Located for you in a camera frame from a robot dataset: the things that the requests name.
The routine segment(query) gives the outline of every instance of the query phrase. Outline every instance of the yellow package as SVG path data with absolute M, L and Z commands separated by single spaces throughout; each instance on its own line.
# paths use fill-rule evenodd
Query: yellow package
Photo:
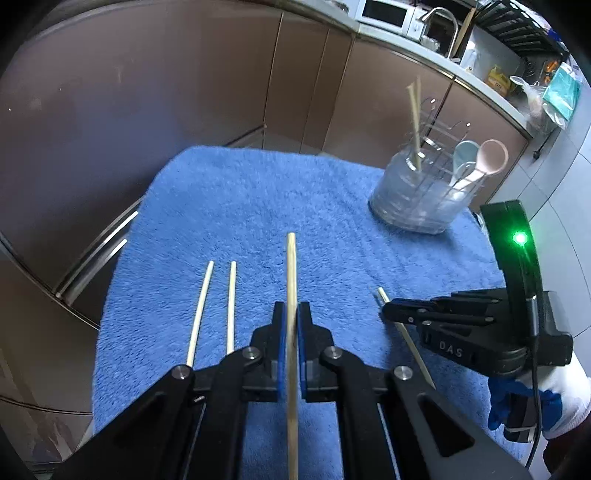
M 485 83 L 503 97 L 507 96 L 507 92 L 509 92 L 509 87 L 511 86 L 511 81 L 498 65 L 491 68 Z

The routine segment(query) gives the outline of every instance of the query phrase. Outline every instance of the utensil holder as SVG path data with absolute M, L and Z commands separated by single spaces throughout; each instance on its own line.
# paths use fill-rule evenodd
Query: utensil holder
M 420 150 L 413 147 L 409 133 L 408 142 L 392 157 L 374 188 L 369 206 L 390 225 L 435 234 L 443 232 L 468 206 L 486 176 L 481 172 L 479 180 L 468 184 L 454 177 L 453 152 L 466 138 L 470 123 L 448 127 L 424 112 L 421 121 Z M 461 138 L 454 135 L 458 129 L 465 130 Z

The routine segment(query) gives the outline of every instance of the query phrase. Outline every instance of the fuzzy blue mat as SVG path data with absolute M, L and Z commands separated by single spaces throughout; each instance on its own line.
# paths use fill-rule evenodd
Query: fuzzy blue mat
M 94 377 L 96 431 L 185 362 L 208 260 L 216 264 L 195 368 L 225 354 L 231 260 L 238 262 L 236 348 L 271 321 L 273 302 L 286 297 L 290 231 L 297 235 L 299 299 L 311 303 L 314 322 L 367 364 L 416 368 L 395 328 L 378 316 L 378 286 L 390 297 L 429 299 L 504 283 L 467 210 L 437 236 L 377 221 L 367 198 L 382 172 L 333 158 L 218 147 L 190 148 L 171 161 L 148 190 L 109 289 Z M 486 378 L 420 350 L 438 390 L 486 430 Z M 287 478 L 285 430 L 285 405 L 250 406 L 243 479 Z M 501 430 L 494 438 L 519 457 L 521 446 L 504 441 Z M 300 475 L 342 478 L 334 404 L 300 404 Z

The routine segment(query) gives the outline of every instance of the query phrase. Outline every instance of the microwave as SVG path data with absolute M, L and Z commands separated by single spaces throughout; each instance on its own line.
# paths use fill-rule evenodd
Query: microwave
M 419 41 L 423 23 L 419 22 L 426 10 L 396 0 L 361 0 L 355 19 L 392 33 Z

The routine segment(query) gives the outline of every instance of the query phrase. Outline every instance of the metal screw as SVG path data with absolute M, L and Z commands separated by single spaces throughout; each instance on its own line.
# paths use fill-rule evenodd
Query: metal screw
M 413 369 L 406 365 L 399 365 L 394 369 L 394 375 L 400 380 L 408 380 L 413 377 Z
M 261 355 L 261 351 L 255 346 L 247 346 L 242 349 L 242 356 L 247 360 L 256 360 Z
M 191 374 L 191 368 L 187 365 L 177 365 L 173 368 L 172 374 L 177 380 L 184 380 Z
M 324 355 L 332 360 L 337 360 L 343 356 L 343 350 L 337 346 L 331 345 L 324 349 Z

